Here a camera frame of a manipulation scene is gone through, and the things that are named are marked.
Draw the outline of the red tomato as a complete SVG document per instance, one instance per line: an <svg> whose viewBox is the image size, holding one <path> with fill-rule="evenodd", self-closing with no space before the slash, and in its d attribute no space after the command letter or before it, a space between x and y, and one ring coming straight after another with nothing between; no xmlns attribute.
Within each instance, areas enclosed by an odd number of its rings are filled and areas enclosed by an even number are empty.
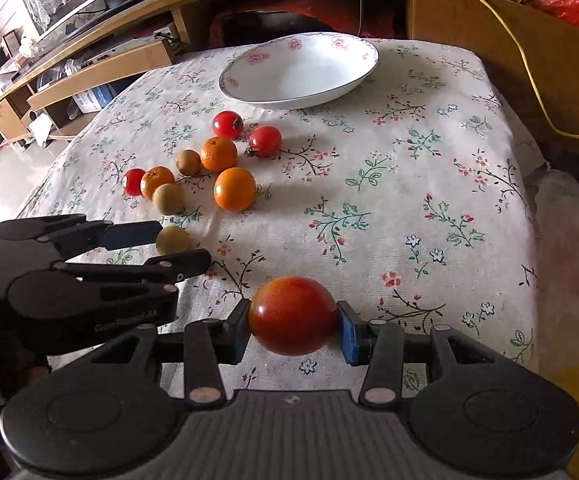
<svg viewBox="0 0 579 480"><path fill-rule="evenodd" d="M233 110L224 110L212 118L212 132L215 136L234 140L241 136L243 129L242 117Z"/></svg>
<svg viewBox="0 0 579 480"><path fill-rule="evenodd" d="M132 168L124 174L122 178L122 189L128 196L141 196L141 182L145 171L141 168Z"/></svg>
<svg viewBox="0 0 579 480"><path fill-rule="evenodd" d="M273 126L255 128L247 139L246 155L253 157L270 157L280 150L281 131Z"/></svg>

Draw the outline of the large red yellow apple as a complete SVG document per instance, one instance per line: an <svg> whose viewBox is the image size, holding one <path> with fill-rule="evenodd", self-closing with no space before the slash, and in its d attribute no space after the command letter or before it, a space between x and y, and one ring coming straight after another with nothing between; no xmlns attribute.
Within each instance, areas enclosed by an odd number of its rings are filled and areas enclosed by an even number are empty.
<svg viewBox="0 0 579 480"><path fill-rule="evenodd" d="M248 311L250 333L279 356L304 356L337 333L339 313L331 293L302 276L276 278L258 289Z"/></svg>

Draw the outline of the orange tangerine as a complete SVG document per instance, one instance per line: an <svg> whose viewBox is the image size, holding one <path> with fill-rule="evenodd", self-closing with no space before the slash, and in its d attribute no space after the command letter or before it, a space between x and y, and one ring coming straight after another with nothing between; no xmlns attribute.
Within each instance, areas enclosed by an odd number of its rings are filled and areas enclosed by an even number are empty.
<svg viewBox="0 0 579 480"><path fill-rule="evenodd" d="M254 203L257 194L256 180L247 169L232 167L220 172L212 194L219 208L241 212Z"/></svg>
<svg viewBox="0 0 579 480"><path fill-rule="evenodd" d="M201 163L211 174L235 167L238 163L238 149L232 140L223 136L207 139L200 151Z"/></svg>
<svg viewBox="0 0 579 480"><path fill-rule="evenodd" d="M156 166L145 171L140 181L141 194L150 200L160 185L172 184L176 178L171 170L165 166Z"/></svg>

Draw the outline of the blue white box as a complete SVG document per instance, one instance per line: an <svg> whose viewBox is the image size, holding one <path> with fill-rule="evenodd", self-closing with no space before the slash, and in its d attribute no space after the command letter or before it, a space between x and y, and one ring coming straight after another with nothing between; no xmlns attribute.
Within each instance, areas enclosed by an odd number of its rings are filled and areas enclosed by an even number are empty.
<svg viewBox="0 0 579 480"><path fill-rule="evenodd" d="M110 104L117 92L110 84L81 91L73 96L73 100L82 114L97 113Z"/></svg>

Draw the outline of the floral white tablecloth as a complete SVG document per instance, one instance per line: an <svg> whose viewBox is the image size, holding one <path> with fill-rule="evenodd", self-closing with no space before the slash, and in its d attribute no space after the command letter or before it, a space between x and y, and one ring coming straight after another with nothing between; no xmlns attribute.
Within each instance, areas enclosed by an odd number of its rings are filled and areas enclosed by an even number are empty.
<svg viewBox="0 0 579 480"><path fill-rule="evenodd" d="M171 330L223 318L273 278L313 278L366 320L412 334L462 330L535 370L535 234L524 180L542 165L535 141L469 51L378 41L379 63L342 98L306 110L257 110L223 96L218 78L238 55L220 49L152 70L76 137L29 196L26 217L85 214L152 220L127 195L133 168L172 167L209 138L212 117L283 136L270 158L242 157L257 182L239 214L212 198L214 177L181 181L181 214L161 214L212 254L184 282Z"/></svg>

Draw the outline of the wooden TV stand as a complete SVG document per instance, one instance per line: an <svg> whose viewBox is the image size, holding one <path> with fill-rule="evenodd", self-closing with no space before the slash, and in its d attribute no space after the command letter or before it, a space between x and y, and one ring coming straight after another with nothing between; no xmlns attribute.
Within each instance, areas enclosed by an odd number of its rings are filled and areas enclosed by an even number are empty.
<svg viewBox="0 0 579 480"><path fill-rule="evenodd" d="M35 114L50 117L50 137L70 140L93 119L67 114L68 100L101 84L174 64L203 50L212 14L238 0L143 0L71 40L58 44L0 93L0 136L29 140Z"/></svg>

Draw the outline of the white floral ceramic bowl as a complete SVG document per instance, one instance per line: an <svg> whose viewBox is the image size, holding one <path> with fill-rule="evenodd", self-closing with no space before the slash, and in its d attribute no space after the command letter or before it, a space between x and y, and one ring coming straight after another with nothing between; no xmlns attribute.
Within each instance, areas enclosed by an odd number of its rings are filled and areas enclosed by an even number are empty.
<svg viewBox="0 0 579 480"><path fill-rule="evenodd" d="M340 32L304 32L248 49L224 67L218 84L242 104L300 110L346 96L378 62L370 41Z"/></svg>

